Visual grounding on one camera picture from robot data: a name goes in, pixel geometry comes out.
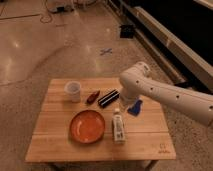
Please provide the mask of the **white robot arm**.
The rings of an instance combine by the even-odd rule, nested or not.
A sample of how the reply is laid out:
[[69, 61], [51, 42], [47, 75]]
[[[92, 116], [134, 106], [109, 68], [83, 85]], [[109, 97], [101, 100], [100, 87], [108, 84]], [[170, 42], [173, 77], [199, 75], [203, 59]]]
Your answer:
[[144, 62], [138, 62], [120, 74], [120, 101], [125, 108], [135, 104], [139, 96], [144, 95], [200, 124], [213, 124], [213, 95], [161, 83], [151, 79], [149, 74], [150, 68]]

